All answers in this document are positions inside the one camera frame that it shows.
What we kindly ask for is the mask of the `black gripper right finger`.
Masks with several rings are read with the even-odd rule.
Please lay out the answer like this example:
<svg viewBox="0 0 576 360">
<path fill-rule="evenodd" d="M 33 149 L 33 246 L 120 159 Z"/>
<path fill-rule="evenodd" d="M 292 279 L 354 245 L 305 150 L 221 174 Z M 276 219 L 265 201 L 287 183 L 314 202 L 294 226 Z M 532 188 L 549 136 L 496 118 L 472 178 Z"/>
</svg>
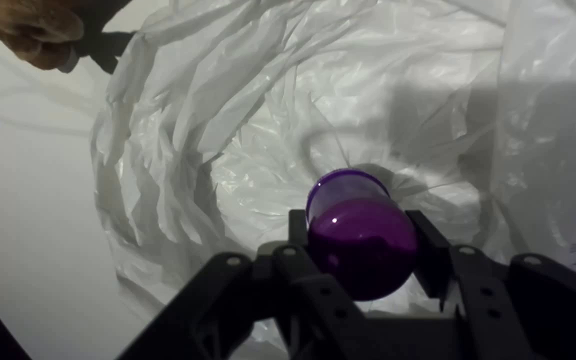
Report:
<svg viewBox="0 0 576 360">
<path fill-rule="evenodd" d="M 417 281 L 440 308 L 457 298 L 472 360 L 576 360 L 576 271 L 537 253 L 509 264 L 452 245 L 409 211 L 421 246 Z"/>
</svg>

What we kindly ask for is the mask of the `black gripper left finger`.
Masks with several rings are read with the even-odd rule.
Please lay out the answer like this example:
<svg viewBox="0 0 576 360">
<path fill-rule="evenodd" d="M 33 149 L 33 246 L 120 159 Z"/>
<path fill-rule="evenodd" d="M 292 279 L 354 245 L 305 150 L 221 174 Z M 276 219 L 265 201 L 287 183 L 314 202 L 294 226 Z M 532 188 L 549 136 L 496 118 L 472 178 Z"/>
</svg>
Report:
<svg viewBox="0 0 576 360">
<path fill-rule="evenodd" d="M 364 316 L 306 253 L 306 214 L 289 212 L 289 241 L 254 260 L 214 256 L 123 352 L 120 360 L 229 360 L 261 321 L 274 321 L 290 360 L 360 360 Z"/>
</svg>

